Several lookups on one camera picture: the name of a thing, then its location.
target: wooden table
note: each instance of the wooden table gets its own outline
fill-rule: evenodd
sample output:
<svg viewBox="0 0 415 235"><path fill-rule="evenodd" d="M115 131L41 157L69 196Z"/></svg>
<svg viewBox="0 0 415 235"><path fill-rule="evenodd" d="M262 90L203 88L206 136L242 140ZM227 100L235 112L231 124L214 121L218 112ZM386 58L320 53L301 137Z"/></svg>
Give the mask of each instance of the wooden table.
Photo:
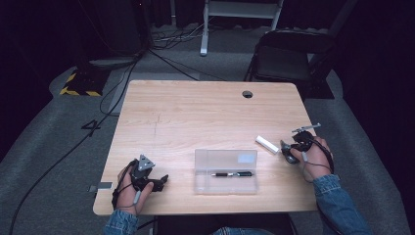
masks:
<svg viewBox="0 0 415 235"><path fill-rule="evenodd" d="M244 91L253 96L245 98ZM156 164L150 178L169 175L142 214L314 211L313 188L300 168L255 142L260 135L278 147L281 139L293 143L291 131L310 124L289 83L133 80L101 180L113 182L113 189L98 191L94 212L113 212L116 176L140 154ZM195 149L257 150L257 193L196 194Z"/></svg>

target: person's right hand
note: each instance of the person's right hand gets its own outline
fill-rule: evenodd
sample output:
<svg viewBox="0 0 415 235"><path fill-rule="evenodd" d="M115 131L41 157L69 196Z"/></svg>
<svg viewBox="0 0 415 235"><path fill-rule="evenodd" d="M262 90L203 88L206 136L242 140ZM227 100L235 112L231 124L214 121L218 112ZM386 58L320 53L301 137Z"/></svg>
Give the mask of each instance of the person's right hand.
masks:
<svg viewBox="0 0 415 235"><path fill-rule="evenodd" d="M318 141L322 146L330 151L325 139L314 136L314 140ZM291 149L291 154L300 160L301 167L304 167L305 171L311 176L312 180L327 174L331 174L330 165L327 161L326 155L317 145L312 144L311 148L306 152L308 164L305 164L300 151Z"/></svg>

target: denim sleeve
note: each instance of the denim sleeve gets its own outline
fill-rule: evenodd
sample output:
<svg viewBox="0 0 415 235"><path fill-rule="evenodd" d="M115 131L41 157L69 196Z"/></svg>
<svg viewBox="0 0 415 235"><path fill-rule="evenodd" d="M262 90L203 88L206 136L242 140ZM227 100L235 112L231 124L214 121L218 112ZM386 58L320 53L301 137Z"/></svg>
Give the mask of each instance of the denim sleeve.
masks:
<svg viewBox="0 0 415 235"><path fill-rule="evenodd" d="M115 210L104 227L104 234L135 234L138 228L138 218L131 213Z"/></svg>
<svg viewBox="0 0 415 235"><path fill-rule="evenodd" d="M334 174L314 179L314 192L321 211L342 234L372 234L350 195L342 189L339 180ZM336 234L326 223L323 224L324 234Z"/></svg>

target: black chair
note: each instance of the black chair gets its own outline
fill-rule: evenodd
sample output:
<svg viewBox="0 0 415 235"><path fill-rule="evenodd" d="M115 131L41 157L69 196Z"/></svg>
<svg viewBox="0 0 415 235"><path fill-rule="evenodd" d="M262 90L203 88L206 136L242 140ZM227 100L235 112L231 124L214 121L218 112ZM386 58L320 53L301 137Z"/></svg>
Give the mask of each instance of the black chair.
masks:
<svg viewBox="0 0 415 235"><path fill-rule="evenodd" d="M291 82L303 100L334 99L326 77L335 61L332 36L305 30L273 30L256 44L244 81Z"/></svg>

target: pen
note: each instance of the pen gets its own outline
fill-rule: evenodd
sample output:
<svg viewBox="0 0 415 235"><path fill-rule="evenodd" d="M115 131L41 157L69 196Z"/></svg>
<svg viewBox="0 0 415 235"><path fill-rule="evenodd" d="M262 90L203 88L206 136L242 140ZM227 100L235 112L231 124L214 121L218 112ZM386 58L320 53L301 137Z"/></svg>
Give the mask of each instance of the pen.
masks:
<svg viewBox="0 0 415 235"><path fill-rule="evenodd" d="M230 173L213 173L211 176L216 176L216 177L226 177L226 176L253 176L253 173L250 172L250 171L230 172Z"/></svg>

